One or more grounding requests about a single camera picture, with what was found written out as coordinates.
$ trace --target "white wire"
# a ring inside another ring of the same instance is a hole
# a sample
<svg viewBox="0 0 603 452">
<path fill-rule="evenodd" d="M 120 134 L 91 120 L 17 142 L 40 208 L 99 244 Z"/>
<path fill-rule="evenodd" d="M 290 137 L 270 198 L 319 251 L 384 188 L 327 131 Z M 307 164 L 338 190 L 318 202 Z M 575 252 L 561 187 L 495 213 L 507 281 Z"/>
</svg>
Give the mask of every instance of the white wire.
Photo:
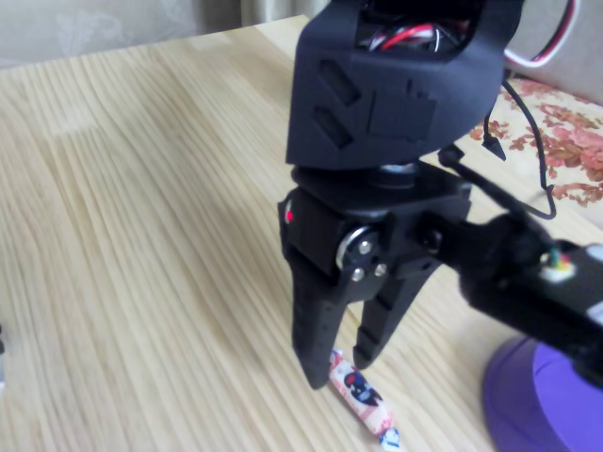
<svg viewBox="0 0 603 452">
<path fill-rule="evenodd" d="M 400 34 L 402 31 L 407 30 L 408 28 L 409 28 L 408 26 L 403 26 L 402 28 L 400 28 L 396 31 L 396 35 Z M 438 42 L 436 45 L 439 46 L 439 44 L 440 44 L 439 31 L 437 33 L 438 33 L 438 35 L 437 35 Z M 416 33 L 415 35 L 413 35 L 413 38 L 433 38 L 433 30 L 420 31 L 420 32 Z M 377 47 L 379 47 L 381 44 L 383 44 L 386 39 L 387 39 L 387 37 L 385 35 L 376 36 L 375 39 L 372 41 L 372 43 L 368 46 L 368 51 L 373 52 L 375 49 L 377 49 Z"/>
<path fill-rule="evenodd" d="M 523 66 L 524 68 L 529 68 L 529 69 L 542 68 L 548 62 L 550 62 L 550 60 L 553 59 L 553 57 L 555 55 L 557 55 L 557 53 L 559 52 L 559 49 L 561 49 L 563 47 L 563 45 L 567 41 L 567 38 L 569 37 L 569 35 L 571 35 L 572 30 L 574 29 L 574 26 L 576 25 L 576 22 L 578 21 L 581 0 L 569 0 L 569 1 L 574 2 L 574 13 L 572 14 L 572 18 L 570 19 L 569 25 L 567 26 L 565 33 L 563 33 L 561 40 L 546 57 L 544 57 L 543 59 L 538 60 L 538 61 L 530 61 L 528 59 L 523 58 L 522 56 L 519 56 L 511 49 L 505 49 L 505 57 L 507 57 L 511 62 L 518 64 L 519 66 Z"/>
<path fill-rule="evenodd" d="M 435 50 L 434 52 L 437 52 L 438 49 L 440 48 L 440 30 L 438 30 L 437 28 L 435 29 Z"/>
</svg>

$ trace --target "candy wrapper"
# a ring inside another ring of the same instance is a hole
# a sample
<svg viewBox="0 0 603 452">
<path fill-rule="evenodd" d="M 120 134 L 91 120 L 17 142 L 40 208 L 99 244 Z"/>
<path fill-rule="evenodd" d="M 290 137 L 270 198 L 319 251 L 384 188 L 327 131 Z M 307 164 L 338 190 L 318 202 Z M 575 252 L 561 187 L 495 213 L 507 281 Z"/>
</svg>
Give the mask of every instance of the candy wrapper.
<svg viewBox="0 0 603 452">
<path fill-rule="evenodd" d="M 331 383 L 348 405 L 365 423 L 370 432 L 379 437 L 383 450 L 400 451 L 399 433 L 394 428 L 392 413 L 377 391 L 365 380 L 338 350 L 331 354 Z"/>
</svg>

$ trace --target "wire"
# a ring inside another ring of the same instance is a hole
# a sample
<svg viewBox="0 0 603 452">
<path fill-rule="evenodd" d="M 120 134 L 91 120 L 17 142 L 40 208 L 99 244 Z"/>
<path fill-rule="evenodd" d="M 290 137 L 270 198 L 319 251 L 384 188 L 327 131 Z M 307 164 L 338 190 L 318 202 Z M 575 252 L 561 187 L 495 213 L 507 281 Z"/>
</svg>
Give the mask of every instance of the wire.
<svg viewBox="0 0 603 452">
<path fill-rule="evenodd" d="M 440 49 L 440 30 L 438 30 L 437 28 L 435 28 L 435 36 L 436 36 L 435 49 L 433 51 L 437 52 Z"/>
<path fill-rule="evenodd" d="M 451 145 L 443 148 L 439 152 L 438 159 L 444 168 L 454 170 L 463 179 L 475 186 L 478 186 L 486 195 L 490 197 L 490 199 L 492 199 L 492 201 L 503 209 L 508 210 L 512 217 L 526 225 L 529 225 L 531 229 L 539 235 L 539 238 L 544 244 L 546 244 L 552 250 L 555 250 L 557 245 L 550 234 L 540 224 L 530 220 L 526 209 L 528 206 L 521 201 L 518 201 L 513 197 L 513 195 L 506 192 L 494 182 L 489 181 L 478 172 L 475 172 L 471 168 L 463 165 L 461 163 L 461 158 L 463 158 L 463 156 L 463 151 L 461 151 L 455 145 Z"/>
<path fill-rule="evenodd" d="M 494 111 L 494 106 L 492 105 L 492 109 L 488 112 L 486 117 L 483 119 L 483 139 L 490 137 L 490 117 L 492 116 L 492 112 Z"/>
<path fill-rule="evenodd" d="M 528 107 L 526 106 L 524 101 L 521 99 L 519 94 L 517 94 L 517 91 L 515 91 L 513 89 L 513 87 L 509 83 L 509 81 L 504 80 L 502 82 L 502 86 L 503 86 L 503 88 L 505 88 L 507 90 L 507 92 L 509 92 L 509 94 L 511 94 L 511 97 L 513 97 L 513 100 L 517 103 L 517 105 L 519 105 L 519 108 L 521 108 L 521 111 L 523 112 L 523 114 L 526 116 L 526 119 L 530 123 L 531 130 L 534 134 L 534 139 L 536 140 L 536 148 L 538 149 L 538 160 L 540 161 L 540 187 L 546 193 L 546 200 L 548 201 L 548 207 L 550 208 L 550 214 L 546 214 L 537 209 L 534 209 L 532 206 L 527 205 L 527 204 L 523 204 L 524 208 L 528 212 L 530 212 L 531 214 L 533 214 L 534 216 L 536 216 L 538 218 L 554 219 L 557 216 L 557 207 L 555 206 L 555 199 L 553 198 L 553 188 L 555 186 L 547 185 L 546 172 L 547 172 L 548 168 L 546 167 L 545 145 L 543 143 L 543 137 L 540 133 L 540 129 L 538 128 L 538 124 L 536 123 L 536 120 L 531 115 L 530 110 L 528 109 Z"/>
<path fill-rule="evenodd" d="M 403 31 L 400 31 L 398 34 L 396 34 L 394 37 L 387 40 L 384 44 L 382 44 L 381 50 L 386 50 L 392 45 L 397 44 L 398 42 L 408 40 L 409 38 L 415 38 L 417 35 L 427 31 L 433 32 L 433 26 L 429 24 L 424 24 L 404 29 Z"/>
<path fill-rule="evenodd" d="M 555 31 L 555 34 L 545 48 L 532 60 L 527 60 L 522 56 L 519 56 L 509 48 L 505 50 L 505 57 L 512 63 L 523 66 L 524 68 L 534 69 L 545 66 L 555 55 L 557 55 L 576 26 L 581 1 L 582 0 L 567 0 L 567 7 L 565 8 L 562 20 L 557 27 L 557 31 Z"/>
</svg>

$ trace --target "purple robot base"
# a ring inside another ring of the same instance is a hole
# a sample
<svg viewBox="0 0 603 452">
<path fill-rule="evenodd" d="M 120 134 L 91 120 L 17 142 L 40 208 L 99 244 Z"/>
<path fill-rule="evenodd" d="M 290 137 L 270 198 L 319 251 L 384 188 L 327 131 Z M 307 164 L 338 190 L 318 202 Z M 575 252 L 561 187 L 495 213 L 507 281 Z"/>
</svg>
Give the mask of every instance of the purple robot base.
<svg viewBox="0 0 603 452">
<path fill-rule="evenodd" d="M 486 424 L 499 452 L 603 450 L 603 391 L 556 350 L 527 338 L 504 344 L 483 382 Z"/>
</svg>

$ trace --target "floral cushion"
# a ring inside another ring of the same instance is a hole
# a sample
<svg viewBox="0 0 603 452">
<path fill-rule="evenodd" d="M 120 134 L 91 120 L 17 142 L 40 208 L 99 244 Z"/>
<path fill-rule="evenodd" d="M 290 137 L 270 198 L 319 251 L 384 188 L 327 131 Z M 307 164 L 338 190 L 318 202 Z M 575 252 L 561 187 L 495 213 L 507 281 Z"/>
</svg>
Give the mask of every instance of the floral cushion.
<svg viewBox="0 0 603 452">
<path fill-rule="evenodd" d="M 526 79 L 512 84 L 541 127 L 549 183 L 557 203 L 575 207 L 603 228 L 603 106 Z M 531 128 L 519 106 L 502 89 L 490 121 L 507 162 L 538 190 L 538 153 Z M 461 147 L 483 140 L 477 126 Z"/>
</svg>

